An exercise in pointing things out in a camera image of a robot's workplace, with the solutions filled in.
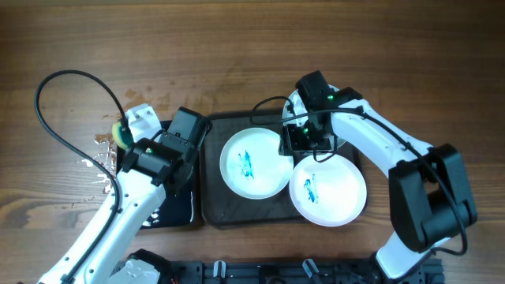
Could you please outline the white plate back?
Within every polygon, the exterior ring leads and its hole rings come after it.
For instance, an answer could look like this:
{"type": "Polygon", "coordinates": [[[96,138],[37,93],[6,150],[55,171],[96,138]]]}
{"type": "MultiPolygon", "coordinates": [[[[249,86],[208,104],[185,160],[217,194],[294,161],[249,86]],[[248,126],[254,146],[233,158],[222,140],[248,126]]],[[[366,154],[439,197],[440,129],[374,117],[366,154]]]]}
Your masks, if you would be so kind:
{"type": "MultiPolygon", "coordinates": [[[[333,91],[339,90],[337,87],[330,84],[328,85],[328,87],[330,87],[333,91]]],[[[305,109],[305,106],[301,100],[301,97],[297,89],[295,89],[288,98],[289,100],[285,103],[285,106],[282,109],[282,119],[292,118],[296,115],[307,113],[307,110],[305,109]]],[[[307,121],[308,117],[296,118],[289,121],[285,121],[283,122],[282,125],[283,126],[294,125],[296,128],[303,128],[307,121]]],[[[335,140],[331,140],[330,144],[333,147],[333,149],[338,149],[341,146],[343,146],[346,142],[347,142],[346,140],[337,137],[336,142],[335,140]]]]}

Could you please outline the green yellow sponge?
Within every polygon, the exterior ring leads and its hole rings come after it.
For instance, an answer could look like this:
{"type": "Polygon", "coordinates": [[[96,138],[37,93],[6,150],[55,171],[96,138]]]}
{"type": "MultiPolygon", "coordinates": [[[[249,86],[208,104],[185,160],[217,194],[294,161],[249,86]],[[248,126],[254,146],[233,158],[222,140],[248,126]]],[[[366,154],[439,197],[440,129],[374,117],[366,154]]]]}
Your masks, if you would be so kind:
{"type": "Polygon", "coordinates": [[[111,131],[112,137],[119,148],[127,150],[133,144],[132,133],[127,127],[122,126],[121,122],[114,123],[111,131]]]}

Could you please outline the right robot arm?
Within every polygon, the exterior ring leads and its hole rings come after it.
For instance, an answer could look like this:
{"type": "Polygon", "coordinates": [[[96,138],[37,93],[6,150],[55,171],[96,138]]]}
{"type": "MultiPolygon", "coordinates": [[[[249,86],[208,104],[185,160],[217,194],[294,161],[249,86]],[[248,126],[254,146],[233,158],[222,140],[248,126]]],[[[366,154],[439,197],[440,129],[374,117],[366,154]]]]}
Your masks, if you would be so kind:
{"type": "Polygon", "coordinates": [[[455,147],[434,147],[404,133],[352,88],[298,82],[285,101],[282,150],[328,153],[329,140],[342,139],[388,179],[394,233],[372,255],[367,282],[399,283],[438,252],[466,253],[466,229],[477,221],[477,209],[455,147]]]}

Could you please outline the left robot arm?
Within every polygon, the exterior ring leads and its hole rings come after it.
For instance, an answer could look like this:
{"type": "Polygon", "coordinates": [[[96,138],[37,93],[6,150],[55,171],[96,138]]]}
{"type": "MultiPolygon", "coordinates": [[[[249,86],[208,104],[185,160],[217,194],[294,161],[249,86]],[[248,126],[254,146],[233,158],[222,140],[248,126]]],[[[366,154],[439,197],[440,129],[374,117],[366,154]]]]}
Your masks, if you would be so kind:
{"type": "Polygon", "coordinates": [[[193,174],[211,123],[180,107],[167,129],[144,104],[128,112],[129,143],[113,191],[67,253],[41,283],[168,283],[170,264],[145,250],[117,268],[136,233],[167,194],[183,188],[193,174]]]}

